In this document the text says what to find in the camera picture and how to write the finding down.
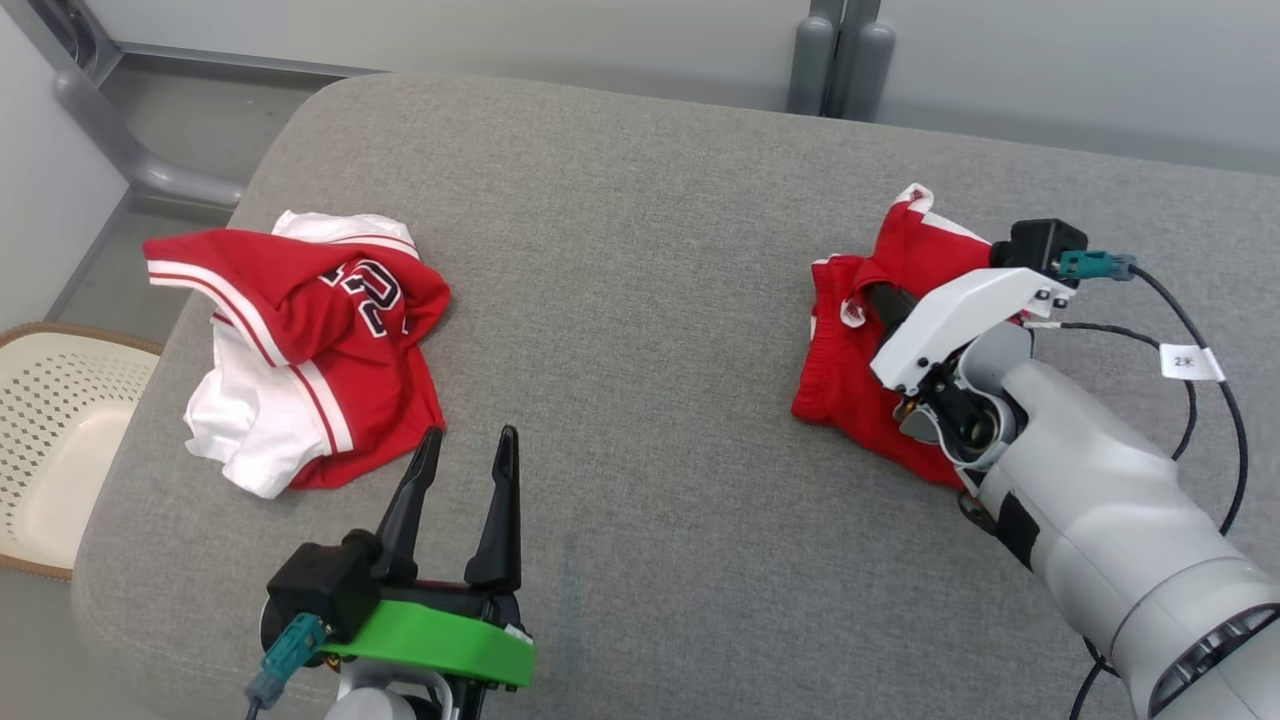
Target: printed number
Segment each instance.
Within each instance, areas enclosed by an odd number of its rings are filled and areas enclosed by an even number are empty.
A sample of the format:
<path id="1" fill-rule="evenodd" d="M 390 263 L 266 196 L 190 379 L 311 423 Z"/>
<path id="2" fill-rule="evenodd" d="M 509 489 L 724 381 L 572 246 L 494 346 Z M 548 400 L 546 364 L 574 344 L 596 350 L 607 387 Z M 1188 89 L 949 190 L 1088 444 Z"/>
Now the printed number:
<path id="1" fill-rule="evenodd" d="M 376 260 L 361 260 L 356 263 L 351 272 L 347 265 L 338 265 L 333 270 L 320 275 L 320 282 L 329 287 L 339 283 L 347 295 L 364 293 L 365 300 L 360 302 L 360 316 L 369 325 L 369 332 L 374 337 L 387 336 L 387 323 L 383 322 L 381 313 L 390 310 L 399 301 L 401 288 L 396 278 Z M 401 328 L 408 334 L 408 325 Z"/>

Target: gray couch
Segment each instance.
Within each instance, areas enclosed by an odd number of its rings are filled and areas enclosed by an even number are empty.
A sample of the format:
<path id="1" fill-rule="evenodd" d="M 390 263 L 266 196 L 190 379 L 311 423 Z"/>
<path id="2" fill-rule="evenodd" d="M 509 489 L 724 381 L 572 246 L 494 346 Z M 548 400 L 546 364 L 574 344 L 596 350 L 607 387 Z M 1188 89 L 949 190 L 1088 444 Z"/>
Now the gray couch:
<path id="1" fill-rule="evenodd" d="M 346 81 L 298 110 L 232 224 L 381 213 L 454 288 L 422 347 L 449 433 L 417 561 L 461 577 L 517 425 L 539 648 L 534 685 L 485 717 L 1066 715 L 1088 660 L 1033 578 L 951 492 L 788 413 L 809 263 L 868 251 L 913 181 L 988 238 L 1061 217 L 1174 288 L 1256 441 L 1238 542 L 1280 570 L 1280 179 L 526 82 Z M 178 322 L 73 583 L 92 652 L 172 719 L 243 715 L 268 578 L 303 541 L 376 525 L 407 461 L 261 501 L 189 456 L 209 313 L 196 297 Z M 1184 337 L 1138 283 L 1089 284 L 1071 316 Z M 1183 391 L 1151 351 L 1068 333 L 1038 355 L 1171 448 Z M 1183 480 L 1220 515 L 1234 446 L 1203 397 Z M 317 720 L 334 687 L 305 671 L 264 717 Z M 1130 716 L 1114 679 L 1087 716 Z"/>

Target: black cable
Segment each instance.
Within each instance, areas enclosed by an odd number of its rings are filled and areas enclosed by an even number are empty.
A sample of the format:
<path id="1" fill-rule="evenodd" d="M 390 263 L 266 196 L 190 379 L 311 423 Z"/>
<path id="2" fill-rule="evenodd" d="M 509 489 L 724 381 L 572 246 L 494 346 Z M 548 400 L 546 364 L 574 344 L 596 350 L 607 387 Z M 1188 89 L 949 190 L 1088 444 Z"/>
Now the black cable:
<path id="1" fill-rule="evenodd" d="M 1093 680 L 1098 679 L 1098 673 L 1102 671 L 1105 661 L 1100 660 L 1089 667 L 1089 674 L 1084 676 L 1084 682 L 1080 683 L 1080 689 L 1075 693 L 1075 702 L 1071 703 L 1071 714 L 1068 715 L 1068 720 L 1080 720 L 1080 710 L 1084 708 L 1084 698 L 1089 697 L 1089 691 L 1093 688 Z"/>
<path id="2" fill-rule="evenodd" d="M 973 496 L 969 495 L 968 489 L 961 489 L 956 493 L 956 505 L 960 506 L 960 514 L 964 515 L 966 520 L 977 525 L 982 532 L 988 536 L 995 536 L 996 529 L 991 524 L 991 515 L 987 515 L 983 510 L 972 507 L 968 502 L 965 502 L 970 497 Z"/>
<path id="3" fill-rule="evenodd" d="M 1143 270 L 1138 265 L 1129 265 L 1129 272 L 1138 275 L 1147 284 L 1151 286 L 1160 297 L 1165 299 L 1169 307 L 1172 309 L 1178 319 L 1183 322 L 1187 332 L 1190 333 L 1192 340 L 1201 350 L 1208 350 L 1208 343 L 1204 342 L 1204 336 L 1201 334 L 1199 328 L 1192 322 L 1187 310 L 1174 299 L 1174 293 L 1169 292 L 1160 281 L 1157 281 L 1151 273 Z M 1230 532 L 1231 525 L 1235 524 L 1235 516 L 1240 512 L 1240 505 L 1244 502 L 1244 489 L 1249 479 L 1249 439 L 1244 430 L 1244 418 L 1240 416 L 1240 406 L 1235 402 L 1235 393 L 1231 392 L 1231 384 L 1225 379 L 1217 383 L 1220 391 L 1222 391 L 1222 400 L 1226 402 L 1226 410 L 1231 414 L 1231 424 L 1235 427 L 1235 446 L 1240 456 L 1240 464 L 1235 474 L 1235 493 L 1231 496 L 1231 505 L 1226 510 L 1226 516 L 1222 518 L 1222 524 L 1219 525 L 1217 532 L 1226 534 Z"/>
<path id="4" fill-rule="evenodd" d="M 1157 281 L 1155 275 L 1152 275 L 1151 273 L 1143 270 L 1137 265 L 1129 265 L 1129 272 L 1142 278 L 1143 282 L 1149 284 L 1151 288 L 1155 290 L 1160 295 L 1160 297 L 1165 300 L 1169 307 L 1172 309 L 1174 314 L 1178 315 L 1178 319 L 1181 320 L 1183 327 L 1187 328 L 1187 332 L 1190 333 L 1192 340 L 1196 341 L 1196 345 L 1201 350 L 1208 350 L 1208 342 L 1204 341 L 1204 336 L 1201 334 L 1199 328 L 1197 328 L 1196 323 L 1192 322 L 1190 315 L 1188 315 L 1187 310 L 1181 306 L 1181 304 L 1178 302 L 1178 300 L 1174 297 L 1174 293 L 1169 292 L 1169 288 L 1166 288 L 1160 281 Z M 1097 329 L 1102 332 L 1111 332 L 1132 337 L 1134 340 L 1139 340 L 1142 342 L 1146 342 L 1147 345 L 1153 345 L 1157 348 L 1160 347 L 1160 343 L 1157 343 L 1155 340 L 1143 336 L 1140 333 L 1135 333 L 1128 328 L 1121 328 L 1119 325 L 1091 325 L 1088 323 L 1062 323 L 1061 327 L 1064 328 L 1075 327 L 1080 329 Z M 1178 450 L 1174 451 L 1172 455 L 1174 460 L 1178 460 L 1181 456 L 1183 451 L 1187 450 L 1187 445 L 1190 442 L 1192 429 L 1194 428 L 1196 392 L 1194 388 L 1192 388 L 1192 383 L 1189 380 L 1187 380 L 1185 384 L 1188 388 L 1188 404 L 1189 404 L 1187 430 L 1183 433 L 1183 442 L 1180 442 L 1178 445 Z M 1249 477 L 1249 441 L 1244 429 L 1244 419 L 1240 416 L 1240 406 L 1235 401 L 1235 393 L 1231 392 L 1230 383 L 1222 379 L 1217 383 L 1217 387 L 1222 392 L 1222 401 L 1226 402 L 1228 413 L 1231 414 L 1231 425 L 1234 425 L 1235 428 L 1235 445 L 1236 445 L 1236 451 L 1239 454 L 1239 466 L 1236 469 L 1236 475 L 1235 475 L 1235 492 L 1231 495 L 1231 505 L 1230 507 L 1228 507 L 1226 516 L 1222 518 L 1222 524 L 1219 525 L 1217 530 L 1219 533 L 1225 536 L 1228 532 L 1230 532 L 1231 525 L 1235 524 L 1235 516 L 1240 512 L 1240 505 L 1244 502 L 1244 491 Z M 1084 676 L 1084 682 L 1080 683 L 1080 689 L 1076 691 L 1075 693 L 1075 702 L 1071 703 L 1071 714 L 1068 716 L 1068 720 L 1080 719 L 1080 711 L 1084 707 L 1084 700 L 1089 696 L 1089 691 L 1093 689 L 1093 683 L 1098 679 L 1100 673 L 1106 670 L 1112 675 L 1116 674 L 1115 669 L 1107 665 L 1106 659 L 1102 657 L 1101 653 L 1098 653 L 1098 650 L 1093 646 L 1093 643 L 1089 642 L 1088 638 L 1084 639 L 1084 647 L 1089 651 L 1089 655 L 1093 657 L 1093 666 L 1089 667 L 1089 673 Z"/>
<path id="5" fill-rule="evenodd" d="M 1130 337 L 1139 342 L 1147 343 L 1151 347 L 1160 350 L 1160 343 L 1151 336 L 1142 334 L 1137 331 L 1130 331 L 1129 328 L 1121 325 L 1102 325 L 1097 323 L 1062 323 L 1060 325 L 1064 329 L 1079 329 L 1079 331 L 1098 331 L 1103 333 L 1120 334 L 1124 337 Z M 1187 452 L 1187 446 L 1192 443 L 1192 433 L 1196 432 L 1196 421 L 1198 419 L 1198 413 L 1196 409 L 1196 383 L 1190 380 L 1183 380 L 1183 386 L 1187 388 L 1187 427 L 1183 429 L 1183 439 L 1178 442 L 1178 448 L 1174 450 L 1172 457 L 1178 460 Z"/>

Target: woven basket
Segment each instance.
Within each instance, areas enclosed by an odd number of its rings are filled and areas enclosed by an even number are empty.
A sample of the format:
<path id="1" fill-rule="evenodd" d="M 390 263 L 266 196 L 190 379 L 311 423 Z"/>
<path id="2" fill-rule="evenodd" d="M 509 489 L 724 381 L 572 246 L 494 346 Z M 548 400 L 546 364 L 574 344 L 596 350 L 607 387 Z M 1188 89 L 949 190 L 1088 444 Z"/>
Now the woven basket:
<path id="1" fill-rule="evenodd" d="M 0 334 L 0 566 L 70 579 L 161 347 L 60 323 Z"/>

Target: teal connector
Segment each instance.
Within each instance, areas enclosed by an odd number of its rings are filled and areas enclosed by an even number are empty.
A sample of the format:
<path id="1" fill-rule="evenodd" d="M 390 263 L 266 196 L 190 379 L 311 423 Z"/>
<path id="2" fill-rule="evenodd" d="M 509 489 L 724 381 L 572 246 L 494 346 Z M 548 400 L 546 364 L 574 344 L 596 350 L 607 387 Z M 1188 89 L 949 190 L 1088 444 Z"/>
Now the teal connector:
<path id="1" fill-rule="evenodd" d="M 1102 251 L 1068 250 L 1062 252 L 1057 274 L 1069 281 L 1087 281 L 1092 278 L 1111 278 L 1114 281 L 1132 281 L 1133 272 L 1129 265 L 1134 264 L 1133 255 L 1112 255 Z"/>
<path id="2" fill-rule="evenodd" d="M 284 684 L 306 665 L 325 643 L 324 623 L 310 612 L 300 612 L 262 657 L 262 670 L 244 688 L 255 710 L 270 710 L 284 694 Z"/>

